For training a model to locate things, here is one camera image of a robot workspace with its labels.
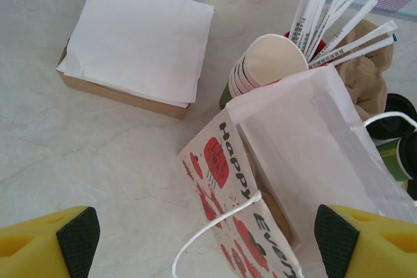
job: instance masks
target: stack of white napkins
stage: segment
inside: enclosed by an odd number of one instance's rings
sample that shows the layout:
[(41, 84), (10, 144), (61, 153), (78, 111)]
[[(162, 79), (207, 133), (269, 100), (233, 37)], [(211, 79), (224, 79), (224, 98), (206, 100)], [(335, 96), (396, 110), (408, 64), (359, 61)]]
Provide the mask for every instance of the stack of white napkins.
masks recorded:
[(213, 12), (192, 0), (87, 0), (57, 69), (187, 107), (195, 102)]

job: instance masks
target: printed paper bag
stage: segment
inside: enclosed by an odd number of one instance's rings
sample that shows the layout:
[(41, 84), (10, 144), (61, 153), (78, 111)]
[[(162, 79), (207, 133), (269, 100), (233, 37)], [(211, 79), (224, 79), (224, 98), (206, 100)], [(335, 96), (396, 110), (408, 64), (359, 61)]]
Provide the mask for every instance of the printed paper bag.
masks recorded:
[(306, 277), (326, 277), (314, 234), (321, 204), (417, 222), (412, 199), (385, 167), (334, 66), (255, 89), (226, 108), (286, 215)]
[[(225, 109), (178, 155), (212, 221), (257, 191), (235, 123)], [(302, 277), (290, 245), (263, 200), (214, 228), (230, 268), (241, 277)]]
[(314, 237), (320, 204), (417, 222), (332, 65), (233, 98), (180, 153), (208, 220), (258, 189), (240, 138), (294, 238), (290, 247), (263, 200), (217, 225), (217, 241), (242, 277), (326, 277)]

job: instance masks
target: crumpled brown paper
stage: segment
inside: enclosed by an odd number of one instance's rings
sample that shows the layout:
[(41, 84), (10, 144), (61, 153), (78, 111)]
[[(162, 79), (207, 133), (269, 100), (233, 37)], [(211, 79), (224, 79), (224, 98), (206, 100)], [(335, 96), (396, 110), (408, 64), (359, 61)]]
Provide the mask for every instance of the crumpled brown paper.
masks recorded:
[[(376, 28), (377, 26), (370, 21), (362, 20), (338, 46), (341, 47), (353, 42)], [(389, 36), (389, 34), (381, 35), (356, 49), (352, 49), (351, 52), (365, 48)], [(393, 54), (394, 45), (392, 44), (336, 66), (362, 120), (385, 110), (388, 88), (382, 73), (391, 66)]]

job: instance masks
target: red lantern illustration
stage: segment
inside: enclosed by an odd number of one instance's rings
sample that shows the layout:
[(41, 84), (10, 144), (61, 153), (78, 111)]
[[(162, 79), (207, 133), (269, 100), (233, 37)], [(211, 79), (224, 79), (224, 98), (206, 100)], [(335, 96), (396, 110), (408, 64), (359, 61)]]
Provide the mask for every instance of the red lantern illustration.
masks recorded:
[(229, 177), (229, 166), (224, 155), (223, 148), (219, 144), (217, 138), (212, 137), (208, 140), (204, 148), (204, 158), (206, 159), (208, 169), (213, 175), (214, 180), (219, 185), (220, 189)]

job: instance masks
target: black container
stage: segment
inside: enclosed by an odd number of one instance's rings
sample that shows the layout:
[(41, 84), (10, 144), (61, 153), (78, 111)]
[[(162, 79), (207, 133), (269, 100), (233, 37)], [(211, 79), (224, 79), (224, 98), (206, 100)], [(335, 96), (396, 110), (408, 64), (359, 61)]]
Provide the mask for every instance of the black container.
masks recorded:
[(417, 132), (401, 139), (398, 152), (404, 170), (413, 179), (417, 179)]
[[(400, 94), (388, 94), (385, 112), (399, 111), (417, 120), (417, 112), (412, 103)], [(404, 137), (414, 131), (414, 127), (401, 117), (388, 117), (370, 124), (367, 130), (372, 138), (385, 140)]]

